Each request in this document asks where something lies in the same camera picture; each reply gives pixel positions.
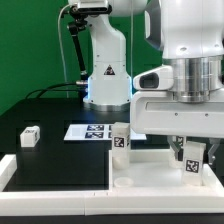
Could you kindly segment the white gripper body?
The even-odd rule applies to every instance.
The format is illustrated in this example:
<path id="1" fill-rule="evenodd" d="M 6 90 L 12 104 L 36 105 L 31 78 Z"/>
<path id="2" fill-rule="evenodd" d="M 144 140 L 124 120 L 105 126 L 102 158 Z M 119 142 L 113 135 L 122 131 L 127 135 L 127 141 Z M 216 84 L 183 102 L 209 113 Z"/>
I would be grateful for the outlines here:
<path id="1" fill-rule="evenodd" d="M 224 90 L 203 103 L 181 103 L 166 91 L 138 91 L 131 101 L 130 123 L 136 133 L 224 138 Z"/>

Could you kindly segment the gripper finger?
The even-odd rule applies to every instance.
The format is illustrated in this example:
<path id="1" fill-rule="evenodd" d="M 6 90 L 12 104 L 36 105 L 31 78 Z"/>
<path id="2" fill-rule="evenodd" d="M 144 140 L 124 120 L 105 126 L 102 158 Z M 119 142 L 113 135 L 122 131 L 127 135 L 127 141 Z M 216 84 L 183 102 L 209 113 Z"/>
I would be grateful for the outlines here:
<path id="1" fill-rule="evenodd" d="M 210 138 L 209 142 L 211 144 L 211 147 L 208 150 L 208 163 L 210 165 L 212 165 L 213 162 L 215 161 L 215 152 L 218 149 L 218 147 L 220 146 L 220 139 L 218 139 L 218 138 Z"/>
<path id="2" fill-rule="evenodd" d="M 174 151 L 175 160 L 181 161 L 183 157 L 184 138 L 181 136 L 168 136 L 167 141 Z"/>

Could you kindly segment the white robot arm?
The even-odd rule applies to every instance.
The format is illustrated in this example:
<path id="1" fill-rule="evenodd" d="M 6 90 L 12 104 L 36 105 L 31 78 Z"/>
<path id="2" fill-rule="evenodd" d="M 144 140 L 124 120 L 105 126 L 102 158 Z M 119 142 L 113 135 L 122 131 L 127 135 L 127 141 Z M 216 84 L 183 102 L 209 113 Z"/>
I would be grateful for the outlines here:
<path id="1" fill-rule="evenodd" d="M 131 112 L 137 133 L 224 139 L 224 0 L 68 0 L 79 28 L 89 29 L 93 72 L 85 106 Z M 145 15 L 145 38 L 161 66 L 130 77 L 126 39 L 112 16 Z"/>

